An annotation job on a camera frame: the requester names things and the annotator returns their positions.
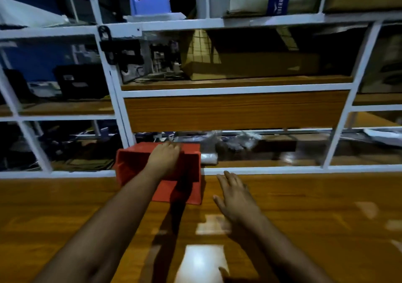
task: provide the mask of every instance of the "black case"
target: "black case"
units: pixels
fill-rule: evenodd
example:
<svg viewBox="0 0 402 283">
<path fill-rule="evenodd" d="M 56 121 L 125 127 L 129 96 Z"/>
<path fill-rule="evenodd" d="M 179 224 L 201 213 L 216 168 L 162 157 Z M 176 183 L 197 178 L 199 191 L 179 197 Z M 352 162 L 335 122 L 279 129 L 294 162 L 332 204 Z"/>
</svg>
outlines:
<svg viewBox="0 0 402 283">
<path fill-rule="evenodd" d="M 109 94 L 101 64 L 57 66 L 53 74 L 66 99 L 101 99 Z"/>
</svg>

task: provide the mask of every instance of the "wooden table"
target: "wooden table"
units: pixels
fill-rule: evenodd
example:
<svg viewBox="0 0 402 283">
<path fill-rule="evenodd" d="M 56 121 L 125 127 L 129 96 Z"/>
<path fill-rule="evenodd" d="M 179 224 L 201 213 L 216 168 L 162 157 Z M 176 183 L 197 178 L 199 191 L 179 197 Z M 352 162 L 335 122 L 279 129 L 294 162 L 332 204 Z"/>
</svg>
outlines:
<svg viewBox="0 0 402 283">
<path fill-rule="evenodd" d="M 400 282 L 401 173 L 244 176 L 264 213 L 337 282 Z M 275 282 L 231 230 L 205 177 L 201 206 L 152 202 L 113 282 Z M 113 179 L 0 183 L 0 281 L 27 282 L 117 190 Z"/>
</svg>

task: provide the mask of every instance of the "red plastic bin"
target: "red plastic bin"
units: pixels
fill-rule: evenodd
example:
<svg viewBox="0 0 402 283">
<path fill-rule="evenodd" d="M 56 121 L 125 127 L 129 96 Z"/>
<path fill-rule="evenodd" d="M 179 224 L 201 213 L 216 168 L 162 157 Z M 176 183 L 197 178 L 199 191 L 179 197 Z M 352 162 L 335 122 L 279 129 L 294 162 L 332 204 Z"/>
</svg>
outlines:
<svg viewBox="0 0 402 283">
<path fill-rule="evenodd" d="M 162 143 L 140 142 L 117 151 L 114 169 L 120 186 L 124 186 L 144 169 L 149 155 L 158 144 Z M 183 143 L 175 172 L 160 182 L 152 200 L 165 202 L 186 200 L 187 204 L 200 205 L 202 201 L 200 170 L 200 145 Z"/>
</svg>

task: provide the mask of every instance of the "shelving unit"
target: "shelving unit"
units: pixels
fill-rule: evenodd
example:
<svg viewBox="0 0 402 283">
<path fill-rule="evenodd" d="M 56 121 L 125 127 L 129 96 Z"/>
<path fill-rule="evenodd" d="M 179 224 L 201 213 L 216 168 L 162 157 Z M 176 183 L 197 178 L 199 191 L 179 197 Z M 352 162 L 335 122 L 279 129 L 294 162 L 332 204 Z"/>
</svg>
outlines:
<svg viewBox="0 0 402 283">
<path fill-rule="evenodd" d="M 148 125 L 152 125 L 150 120 L 157 119 L 152 115 L 152 111 L 145 113 L 145 106 L 163 99 L 166 103 L 172 102 L 176 97 L 200 98 L 202 104 L 207 98 L 215 98 L 227 95 L 235 95 L 237 98 L 252 99 L 256 94 L 279 94 L 279 93 L 307 93 L 307 92 L 333 92 L 334 94 L 344 94 L 344 101 L 337 109 L 336 127 L 329 128 L 329 125 L 323 125 L 326 129 L 308 128 L 308 129 L 271 129 L 268 133 L 301 133 L 316 132 L 327 130 L 330 132 L 327 148 L 320 165 L 305 162 L 301 166 L 276 166 L 273 162 L 248 162 L 242 165 L 238 163 L 234 167 L 224 167 L 230 163 L 221 163 L 216 167 L 205 167 L 202 174 L 212 175 L 229 170 L 237 174 L 289 174 L 289 173 L 337 173 L 337 172 L 389 172 L 402 171 L 402 164 L 368 164 L 368 165 L 332 165 L 335 149 L 338 146 L 342 133 L 345 128 L 348 130 L 360 130 L 362 128 L 375 129 L 398 129 L 402 126 L 396 123 L 390 123 L 386 119 L 373 117 L 368 111 L 397 111 L 402 110 L 402 94 L 377 94 L 373 102 L 367 101 L 366 94 L 357 94 L 359 85 L 364 76 L 371 52 L 374 48 L 380 29 L 383 26 L 392 25 L 392 22 L 402 21 L 401 11 L 391 12 L 367 12 L 367 13 L 323 13 L 325 0 L 321 0 L 318 13 L 284 15 L 274 17 L 252 17 L 237 19 L 193 19 L 164 22 L 138 22 L 138 23 L 114 23 L 103 24 L 100 14 L 98 0 L 90 0 L 96 26 L 63 26 L 53 28 L 25 28 L 18 30 L 0 31 L 0 42 L 13 40 L 37 40 L 42 39 L 65 39 L 75 37 L 94 37 L 97 43 L 98 51 L 101 57 L 103 71 L 107 80 L 110 93 L 110 101 L 93 101 L 88 103 L 72 104 L 39 104 L 24 108 L 14 94 L 10 83 L 5 74 L 0 70 L 0 91 L 10 109 L 2 106 L 0 108 L 0 121 L 16 122 L 29 146 L 35 154 L 42 171 L 38 172 L 0 172 L 0 178 L 42 178 L 42 177 L 103 177 L 114 176 L 114 171 L 98 172 L 63 172 L 53 171 L 50 161 L 37 140 L 34 130 L 28 122 L 45 120 L 100 120 L 115 119 L 121 135 L 123 146 L 127 148 L 135 144 L 133 131 L 149 131 L 144 129 L 132 129 L 138 126 L 138 119 L 147 117 Z M 98 27 L 105 25 L 109 28 L 113 39 L 138 39 L 141 41 L 154 41 L 167 34 L 174 35 L 175 32 L 191 29 L 227 29 L 239 27 L 275 27 L 275 26 L 295 26 L 295 25 L 324 25 L 324 24 L 361 24 L 367 26 L 366 35 L 361 45 L 353 73 L 351 77 L 346 76 L 319 76 L 319 77 L 277 77 L 277 78 L 256 78 L 256 79 L 234 79 L 234 80 L 207 80 L 207 81 L 159 81 L 155 83 L 130 83 L 123 85 L 121 73 L 118 65 L 110 65 L 105 53 L 101 50 L 101 36 Z M 154 104 L 154 110 L 163 113 L 164 103 Z M 154 125 L 152 131 L 159 131 L 160 123 Z"/>
</svg>

